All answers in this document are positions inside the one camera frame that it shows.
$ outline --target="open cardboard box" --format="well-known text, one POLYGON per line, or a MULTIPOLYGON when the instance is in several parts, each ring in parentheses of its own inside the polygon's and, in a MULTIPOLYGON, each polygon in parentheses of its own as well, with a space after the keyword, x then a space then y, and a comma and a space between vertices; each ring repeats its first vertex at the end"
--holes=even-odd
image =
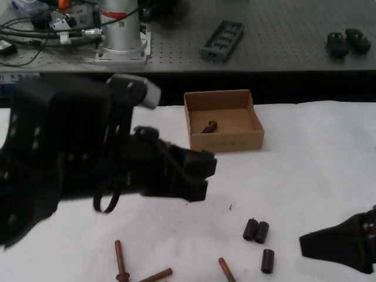
POLYGON ((184 94, 190 148, 212 152, 261 149, 264 129, 249 90, 188 92, 184 94), (218 128, 201 133, 210 120, 218 128))

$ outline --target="screw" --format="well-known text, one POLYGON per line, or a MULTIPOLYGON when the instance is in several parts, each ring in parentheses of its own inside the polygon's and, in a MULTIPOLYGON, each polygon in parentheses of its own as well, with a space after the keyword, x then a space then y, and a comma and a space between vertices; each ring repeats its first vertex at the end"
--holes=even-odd
POLYGON ((125 272, 123 249, 122 249, 122 244, 119 240, 115 241, 115 250, 116 250, 116 259, 118 262, 117 267, 119 269, 119 274, 116 276, 116 279, 119 282, 128 282, 129 273, 125 272))
POLYGON ((167 268, 160 273, 157 273, 155 275, 152 275, 144 280, 141 280, 140 282, 156 282, 158 280, 161 280, 163 278, 166 278, 167 276, 170 276, 172 274, 172 269, 167 268))
POLYGON ((227 263, 226 263, 226 261, 224 260, 224 258, 221 257, 221 258, 218 260, 218 262, 219 262, 219 264, 221 265, 221 268, 222 268, 222 270, 223 270, 224 275, 226 275, 227 280, 228 280, 229 282, 236 282, 236 281, 235 281, 235 278, 234 278, 234 276, 232 275, 232 273, 231 273, 229 267, 227 266, 227 263))
POLYGON ((215 120, 209 122, 209 126, 206 126, 201 133, 213 133, 218 127, 218 123, 215 120))

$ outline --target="black part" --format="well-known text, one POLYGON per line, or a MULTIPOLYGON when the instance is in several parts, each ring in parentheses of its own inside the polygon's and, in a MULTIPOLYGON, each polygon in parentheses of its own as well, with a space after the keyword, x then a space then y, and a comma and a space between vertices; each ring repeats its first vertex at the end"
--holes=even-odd
POLYGON ((359 54, 366 54, 371 49, 372 43, 359 29, 347 28, 345 34, 347 42, 359 54))
POLYGON ((16 47, 15 44, 12 44, 12 43, 5 41, 5 40, 1 40, 1 41, 4 41, 4 42, 9 44, 9 46, 7 46, 6 48, 0 49, 0 55, 1 56, 9 56, 11 54, 17 53, 17 47, 16 47))
POLYGON ((350 52, 350 48, 341 32, 330 32, 327 36, 327 45, 330 54, 338 59, 345 57, 350 52))
POLYGON ((205 199, 214 154, 166 143, 152 127, 130 135, 145 84, 128 78, 132 87, 113 89, 121 95, 106 83, 58 73, 16 85, 0 150, 0 244, 23 238, 60 200, 94 197, 101 212, 102 196, 112 194, 109 213, 125 193, 205 199))
POLYGON ((243 238, 247 241, 253 241, 256 236, 257 226, 259 226, 259 223, 256 219, 248 220, 246 229, 243 233, 243 238))
POLYGON ((263 261, 261 262, 261 271, 265 274, 273 273, 274 251, 265 249, 263 252, 263 261))
POLYGON ((77 21, 74 16, 69 16, 66 18, 66 23, 70 28, 74 28, 77 25, 77 21))
POLYGON ((332 261, 362 273, 374 272, 376 237, 367 234, 364 223, 375 225, 375 211, 360 213, 343 223, 300 237, 301 253, 311 259, 332 261))
POLYGON ((31 18, 31 24, 35 29, 49 29, 49 23, 52 20, 51 12, 45 11, 42 14, 37 14, 31 18))
POLYGON ((269 224, 264 221, 261 221, 258 224, 254 241, 258 244, 264 244, 266 240, 266 236, 268 235, 268 231, 269 231, 269 224))

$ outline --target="black cable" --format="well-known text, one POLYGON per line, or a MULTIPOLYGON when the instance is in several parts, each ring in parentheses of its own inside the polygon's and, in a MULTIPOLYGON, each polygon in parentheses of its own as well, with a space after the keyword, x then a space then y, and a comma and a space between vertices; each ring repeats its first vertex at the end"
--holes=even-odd
POLYGON ((39 54, 45 49, 45 47, 47 46, 47 42, 48 42, 49 38, 47 37, 45 43, 43 44, 43 46, 41 46, 41 48, 37 51, 37 53, 35 54, 35 56, 27 63, 20 63, 20 64, 17 64, 17 65, 14 65, 14 64, 11 64, 11 63, 3 63, 3 62, 0 62, 0 65, 2 66, 10 66, 10 67, 13 67, 13 68, 19 68, 21 66, 27 66, 27 65, 30 65, 33 61, 35 61, 35 59, 39 56, 39 54))
MULTIPOLYGON (((102 23, 100 25, 100 27, 103 27, 103 26, 106 26, 106 25, 111 25, 113 23, 116 23, 116 22, 120 22, 126 18, 128 18, 129 16, 132 16, 134 13, 138 12, 140 8, 137 8, 137 9, 134 9, 132 12, 129 12, 128 14, 126 14, 125 16, 119 18, 119 19, 114 19, 113 21, 109 21, 109 22, 105 22, 105 23, 102 23)), ((82 31, 82 30, 85 30, 85 29, 93 29, 93 28, 97 28, 97 26, 89 26, 87 28, 72 28, 72 29, 60 29, 56 32, 71 32, 71 31, 82 31)), ((23 32, 23 33, 35 33, 35 32, 39 32, 39 33, 47 33, 47 31, 34 31, 34 30, 23 30, 23 29, 16 29, 16 28, 12 28, 12 31, 17 31, 17 32, 23 32)))
POLYGON ((60 38, 58 35, 24 34, 22 32, 12 32, 12 31, 0 31, 0 34, 9 35, 9 36, 16 36, 16 37, 39 38, 39 39, 59 39, 60 38))

